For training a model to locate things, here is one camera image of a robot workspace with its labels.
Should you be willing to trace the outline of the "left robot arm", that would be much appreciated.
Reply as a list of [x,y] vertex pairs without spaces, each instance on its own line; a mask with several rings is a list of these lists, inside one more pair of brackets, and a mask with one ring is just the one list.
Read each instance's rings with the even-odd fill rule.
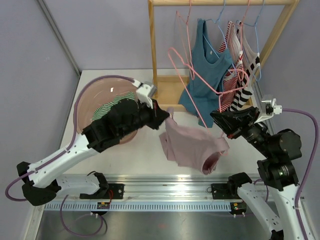
[[82,133],[76,133],[69,145],[36,163],[25,161],[17,165],[22,178],[22,193],[33,206],[41,206],[58,196],[77,195],[80,199],[106,198],[109,183],[103,173],[67,178],[64,173],[83,160],[116,146],[127,135],[147,126],[158,130],[170,116],[156,100],[152,106],[123,99],[107,114],[94,120]]

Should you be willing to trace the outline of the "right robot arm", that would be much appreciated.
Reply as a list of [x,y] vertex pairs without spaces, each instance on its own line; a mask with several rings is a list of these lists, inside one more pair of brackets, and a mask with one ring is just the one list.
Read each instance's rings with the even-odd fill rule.
[[277,213],[256,192],[251,178],[237,173],[228,178],[227,193],[242,199],[271,240],[313,240],[312,230],[300,212],[300,188],[293,160],[302,157],[300,136],[291,129],[268,133],[262,122],[281,114],[282,106],[265,103],[262,109],[249,107],[240,111],[213,111],[210,115],[229,139],[243,137],[258,150],[264,160],[257,161],[258,173],[268,187]]

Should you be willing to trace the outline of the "green striped tank top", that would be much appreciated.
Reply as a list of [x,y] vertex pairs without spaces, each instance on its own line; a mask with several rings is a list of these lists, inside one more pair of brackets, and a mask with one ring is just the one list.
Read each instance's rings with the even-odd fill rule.
[[118,104],[121,100],[129,99],[134,101],[135,98],[136,98],[135,93],[132,91],[128,92],[126,95],[123,95],[123,96],[117,95],[111,102],[105,103],[102,106],[98,107],[94,111],[91,120],[96,121],[101,119],[104,115],[106,115],[111,110],[113,106]]

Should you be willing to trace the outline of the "mauve pink tank top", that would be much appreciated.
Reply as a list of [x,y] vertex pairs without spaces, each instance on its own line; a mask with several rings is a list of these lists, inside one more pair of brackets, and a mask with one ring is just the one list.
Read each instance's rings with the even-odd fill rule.
[[164,121],[165,132],[159,135],[164,155],[179,167],[189,167],[204,175],[211,174],[222,154],[229,150],[224,137],[214,137],[195,127],[177,124],[174,109],[167,109],[169,117]]

